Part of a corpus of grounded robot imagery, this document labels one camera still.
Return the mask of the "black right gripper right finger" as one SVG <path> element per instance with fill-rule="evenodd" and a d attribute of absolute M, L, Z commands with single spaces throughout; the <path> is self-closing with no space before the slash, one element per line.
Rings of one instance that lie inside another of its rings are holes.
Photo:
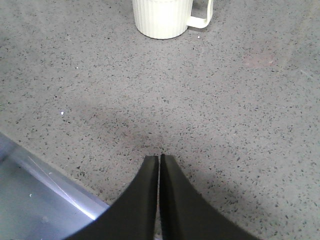
<path fill-rule="evenodd" d="M 254 240 L 215 210 L 191 185 L 172 155 L 161 155 L 159 211 L 164 240 Z"/>

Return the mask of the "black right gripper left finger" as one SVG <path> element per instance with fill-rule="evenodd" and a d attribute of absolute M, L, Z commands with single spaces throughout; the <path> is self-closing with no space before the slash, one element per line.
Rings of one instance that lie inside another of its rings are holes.
<path fill-rule="evenodd" d="M 67 240 L 153 240 L 158 199 L 159 157 L 146 156 L 121 196 L 96 220 Z"/>

